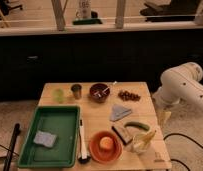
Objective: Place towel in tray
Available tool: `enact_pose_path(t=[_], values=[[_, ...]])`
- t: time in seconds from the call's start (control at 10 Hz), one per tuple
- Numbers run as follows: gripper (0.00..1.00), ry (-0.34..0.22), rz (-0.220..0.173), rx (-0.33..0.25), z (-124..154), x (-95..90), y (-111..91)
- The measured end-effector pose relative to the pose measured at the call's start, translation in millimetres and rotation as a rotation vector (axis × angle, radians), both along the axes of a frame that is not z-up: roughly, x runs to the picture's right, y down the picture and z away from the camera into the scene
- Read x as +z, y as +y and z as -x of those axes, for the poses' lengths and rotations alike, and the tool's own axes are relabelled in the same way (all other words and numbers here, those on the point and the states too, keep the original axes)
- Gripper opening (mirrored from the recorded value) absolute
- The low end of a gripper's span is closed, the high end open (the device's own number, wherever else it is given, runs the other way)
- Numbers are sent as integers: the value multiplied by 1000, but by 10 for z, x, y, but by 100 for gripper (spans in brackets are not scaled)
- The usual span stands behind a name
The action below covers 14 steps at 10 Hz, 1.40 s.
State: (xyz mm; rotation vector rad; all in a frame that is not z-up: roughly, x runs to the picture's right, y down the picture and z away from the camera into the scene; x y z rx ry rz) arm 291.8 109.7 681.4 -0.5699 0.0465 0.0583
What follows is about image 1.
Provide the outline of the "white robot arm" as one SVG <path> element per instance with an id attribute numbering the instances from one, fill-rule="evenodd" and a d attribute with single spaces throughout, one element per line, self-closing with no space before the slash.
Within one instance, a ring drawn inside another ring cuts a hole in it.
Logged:
<path id="1" fill-rule="evenodd" d="M 195 62 L 187 62 L 165 70 L 161 76 L 161 86 L 152 95 L 157 109 L 158 124 L 163 127 L 171 112 L 169 108 L 185 100 L 203 112 L 202 67 Z"/>

